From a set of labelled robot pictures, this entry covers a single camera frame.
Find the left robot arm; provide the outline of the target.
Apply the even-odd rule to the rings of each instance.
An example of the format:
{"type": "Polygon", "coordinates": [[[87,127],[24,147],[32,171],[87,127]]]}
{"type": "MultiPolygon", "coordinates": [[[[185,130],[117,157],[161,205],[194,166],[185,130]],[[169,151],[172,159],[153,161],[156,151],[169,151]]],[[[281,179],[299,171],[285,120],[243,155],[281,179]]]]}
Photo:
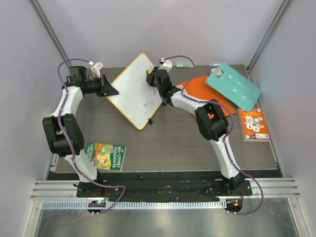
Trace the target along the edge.
{"type": "Polygon", "coordinates": [[[87,197],[100,197],[106,188],[99,171],[84,151],[83,133],[75,116],[84,95],[103,97],[119,94],[100,73],[102,67],[100,62],[92,64],[92,79],[87,75],[86,67],[70,67],[70,75],[61,81],[62,98],[57,109],[42,120],[50,151],[69,162],[79,177],[76,185],[78,194],[87,197]]]}

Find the yellow framed whiteboard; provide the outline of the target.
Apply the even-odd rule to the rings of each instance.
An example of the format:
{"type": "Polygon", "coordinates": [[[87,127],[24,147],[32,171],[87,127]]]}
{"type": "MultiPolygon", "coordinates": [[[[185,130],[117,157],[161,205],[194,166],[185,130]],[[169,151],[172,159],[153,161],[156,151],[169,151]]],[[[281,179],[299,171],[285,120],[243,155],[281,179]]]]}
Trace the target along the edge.
{"type": "Polygon", "coordinates": [[[149,123],[162,103],[157,89],[146,82],[147,70],[153,67],[148,56],[140,53],[111,83],[119,94],[108,100],[138,130],[149,123]]]}

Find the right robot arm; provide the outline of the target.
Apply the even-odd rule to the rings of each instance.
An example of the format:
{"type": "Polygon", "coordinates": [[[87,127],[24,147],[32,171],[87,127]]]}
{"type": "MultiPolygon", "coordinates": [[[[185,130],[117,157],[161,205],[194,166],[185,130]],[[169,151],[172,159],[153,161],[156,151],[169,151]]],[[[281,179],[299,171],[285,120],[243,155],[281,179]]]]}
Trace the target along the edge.
{"type": "Polygon", "coordinates": [[[241,189],[245,175],[241,172],[229,144],[229,123],[223,112],[226,107],[215,99],[203,102],[173,86],[165,69],[148,69],[146,82],[157,89],[165,105],[183,109],[196,117],[200,134],[210,142],[219,161],[224,192],[236,194],[241,189]]]}

